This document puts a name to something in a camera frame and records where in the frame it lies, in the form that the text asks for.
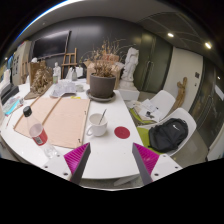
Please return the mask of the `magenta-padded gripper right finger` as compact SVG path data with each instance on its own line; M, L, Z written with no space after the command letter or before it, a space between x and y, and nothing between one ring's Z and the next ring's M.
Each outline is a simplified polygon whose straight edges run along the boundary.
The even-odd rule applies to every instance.
M133 144L132 153L144 185L182 169L169 155L158 155L137 143Z

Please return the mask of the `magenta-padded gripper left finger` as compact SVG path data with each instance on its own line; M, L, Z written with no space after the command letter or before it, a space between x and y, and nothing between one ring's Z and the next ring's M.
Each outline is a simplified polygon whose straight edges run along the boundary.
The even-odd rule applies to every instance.
M57 154L45 163L42 169L74 184L79 184L90 153L90 144L86 143L65 155Z

